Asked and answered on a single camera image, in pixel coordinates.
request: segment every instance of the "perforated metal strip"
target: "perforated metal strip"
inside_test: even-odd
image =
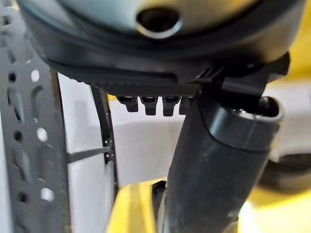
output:
[[[69,233],[69,189],[56,72],[33,52],[13,7],[0,8],[0,106],[13,231]]]

